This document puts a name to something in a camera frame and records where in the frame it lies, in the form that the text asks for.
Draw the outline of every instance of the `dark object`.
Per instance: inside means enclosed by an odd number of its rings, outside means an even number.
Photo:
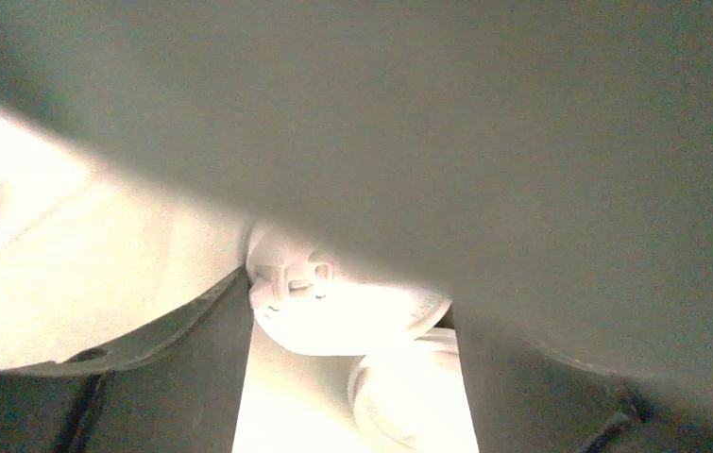
[[[0,372],[0,451],[230,451],[253,322],[247,288],[238,270],[65,363]]]

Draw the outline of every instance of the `large gray surface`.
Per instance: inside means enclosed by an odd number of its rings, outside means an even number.
[[[31,0],[0,30],[0,94],[57,131],[713,416],[713,7]]]

